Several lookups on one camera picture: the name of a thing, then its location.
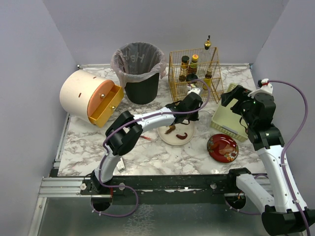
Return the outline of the green sauce bottle yellow cap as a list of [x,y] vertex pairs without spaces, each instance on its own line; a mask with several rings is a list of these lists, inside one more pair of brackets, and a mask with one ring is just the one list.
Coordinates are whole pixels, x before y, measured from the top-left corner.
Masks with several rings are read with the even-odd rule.
[[192,55],[191,62],[188,66],[188,75],[197,73],[197,64],[198,64],[199,56],[197,54]]

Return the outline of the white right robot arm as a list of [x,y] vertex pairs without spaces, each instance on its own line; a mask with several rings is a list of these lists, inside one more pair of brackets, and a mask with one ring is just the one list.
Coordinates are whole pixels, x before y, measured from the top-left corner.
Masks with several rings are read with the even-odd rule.
[[245,168],[232,169],[229,175],[235,187],[245,193],[259,210],[266,232],[271,236],[303,233],[310,235],[315,223],[315,211],[301,196],[291,173],[280,130],[272,123],[276,104],[272,81],[258,82],[259,89],[250,91],[241,85],[221,95],[221,105],[236,103],[231,111],[247,124],[248,139],[261,159],[270,181],[269,194]]

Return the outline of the small yellow label bottle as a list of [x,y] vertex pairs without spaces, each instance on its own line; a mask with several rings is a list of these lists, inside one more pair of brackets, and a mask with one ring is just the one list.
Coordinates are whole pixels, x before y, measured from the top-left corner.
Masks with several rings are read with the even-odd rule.
[[206,85],[203,85],[202,88],[204,90],[207,90],[207,87],[210,88],[211,87],[211,81],[212,81],[212,76],[213,76],[213,69],[212,67],[208,67],[206,74],[205,74],[205,78],[204,78],[204,82],[206,83]]

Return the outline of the amber spice jar grey lid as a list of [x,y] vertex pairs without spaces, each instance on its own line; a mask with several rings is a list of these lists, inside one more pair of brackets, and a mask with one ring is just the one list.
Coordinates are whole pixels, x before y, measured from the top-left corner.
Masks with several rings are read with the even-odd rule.
[[189,65],[189,56],[182,56],[180,75],[179,75],[180,82],[184,82],[186,80],[188,65]]

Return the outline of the black lid glass jar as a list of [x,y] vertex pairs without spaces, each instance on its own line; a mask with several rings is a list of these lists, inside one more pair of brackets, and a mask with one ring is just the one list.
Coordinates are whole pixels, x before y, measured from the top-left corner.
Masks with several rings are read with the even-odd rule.
[[195,84],[197,82],[198,76],[194,73],[188,74],[186,76],[186,82],[190,84]]

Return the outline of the clear drinking glass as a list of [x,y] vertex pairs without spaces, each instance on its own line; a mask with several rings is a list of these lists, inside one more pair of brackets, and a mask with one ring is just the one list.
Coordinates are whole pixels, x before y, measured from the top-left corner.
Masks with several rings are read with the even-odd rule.
[[199,111],[198,115],[196,130],[200,133],[205,133],[210,129],[212,115],[208,111]]

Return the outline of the pale green perforated basket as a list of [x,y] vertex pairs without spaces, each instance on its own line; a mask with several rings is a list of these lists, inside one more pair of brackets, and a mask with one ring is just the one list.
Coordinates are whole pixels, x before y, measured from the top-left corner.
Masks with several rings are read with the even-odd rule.
[[238,100],[233,99],[226,107],[219,104],[212,116],[211,127],[235,140],[244,142],[248,139],[245,128],[247,125],[241,116],[231,111]]

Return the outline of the clear oil bottle gold cap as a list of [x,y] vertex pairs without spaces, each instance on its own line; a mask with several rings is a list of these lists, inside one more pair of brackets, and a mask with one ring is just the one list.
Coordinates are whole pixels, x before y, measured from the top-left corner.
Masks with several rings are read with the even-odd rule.
[[197,64],[197,73],[196,75],[199,79],[204,79],[207,68],[212,67],[212,51],[211,51],[211,36],[208,35],[206,41],[203,44],[203,48],[196,50],[196,53],[199,56],[198,64]]

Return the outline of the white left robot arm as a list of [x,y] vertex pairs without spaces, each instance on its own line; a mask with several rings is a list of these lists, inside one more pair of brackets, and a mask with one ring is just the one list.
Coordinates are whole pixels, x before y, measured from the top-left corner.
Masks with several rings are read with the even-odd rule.
[[191,86],[183,100],[167,104],[158,111],[141,115],[132,115],[129,111],[121,113],[105,132],[104,156],[91,174],[95,191],[101,192],[104,185],[112,179],[120,158],[135,147],[143,133],[183,123],[184,120],[197,121],[198,111],[203,104],[200,93],[200,88]]

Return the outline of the cream round plate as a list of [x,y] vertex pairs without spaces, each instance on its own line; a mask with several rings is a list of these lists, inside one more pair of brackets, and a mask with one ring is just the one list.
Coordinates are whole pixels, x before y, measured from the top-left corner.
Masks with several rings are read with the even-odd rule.
[[176,124],[175,129],[166,134],[169,127],[162,126],[157,129],[160,138],[167,144],[172,146],[181,146],[188,143],[194,136],[195,124]]

